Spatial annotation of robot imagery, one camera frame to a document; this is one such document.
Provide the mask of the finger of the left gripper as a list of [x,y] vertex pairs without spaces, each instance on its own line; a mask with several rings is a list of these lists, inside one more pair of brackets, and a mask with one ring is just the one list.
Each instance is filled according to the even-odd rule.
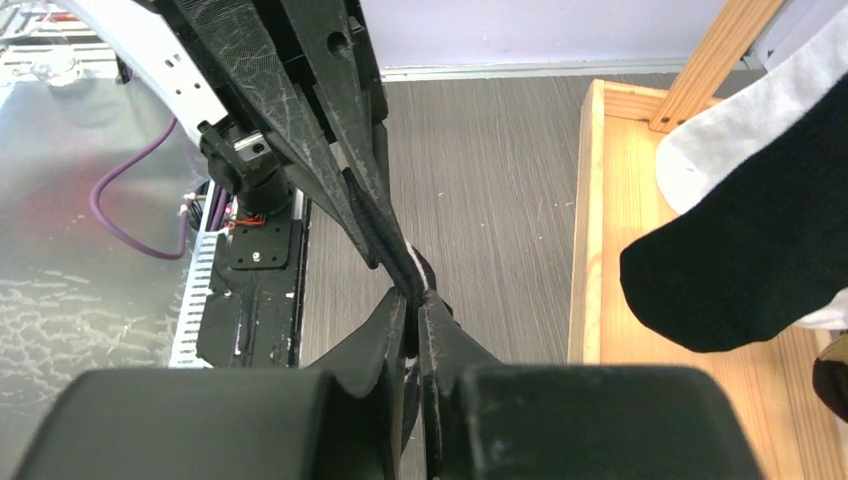
[[308,101],[286,74],[271,35],[251,1],[178,1],[180,12],[269,127],[269,142],[299,167],[292,182],[343,227],[370,257],[338,164]]
[[285,16],[314,79],[315,151],[304,168],[309,196],[343,227],[369,265],[388,264],[387,249],[406,246],[389,187],[384,88],[357,1],[285,1]]

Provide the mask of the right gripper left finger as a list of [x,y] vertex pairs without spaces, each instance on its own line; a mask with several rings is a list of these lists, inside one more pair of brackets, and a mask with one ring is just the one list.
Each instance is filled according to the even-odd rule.
[[406,302],[302,368],[92,370],[56,400],[19,479],[393,479]]

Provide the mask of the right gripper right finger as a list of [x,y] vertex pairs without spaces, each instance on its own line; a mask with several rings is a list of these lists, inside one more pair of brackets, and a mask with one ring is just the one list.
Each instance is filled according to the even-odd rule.
[[431,479],[759,479],[705,372],[668,365],[510,365],[436,292],[418,311]]

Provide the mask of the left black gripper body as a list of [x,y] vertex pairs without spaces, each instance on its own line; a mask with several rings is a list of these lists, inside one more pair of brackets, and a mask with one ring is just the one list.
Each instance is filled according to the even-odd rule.
[[358,1],[144,1],[226,110],[257,126],[381,123],[384,88]]

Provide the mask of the black sock white stripes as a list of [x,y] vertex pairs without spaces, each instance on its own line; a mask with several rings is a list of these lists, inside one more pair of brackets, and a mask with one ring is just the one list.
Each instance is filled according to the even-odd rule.
[[694,352],[774,338],[847,285],[847,83],[620,255],[636,319]]

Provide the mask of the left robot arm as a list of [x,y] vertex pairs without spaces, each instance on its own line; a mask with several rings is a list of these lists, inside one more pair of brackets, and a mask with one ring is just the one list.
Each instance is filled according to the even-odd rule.
[[68,1],[175,115],[213,178],[277,173],[370,266],[414,256],[392,207],[387,104],[357,1]]

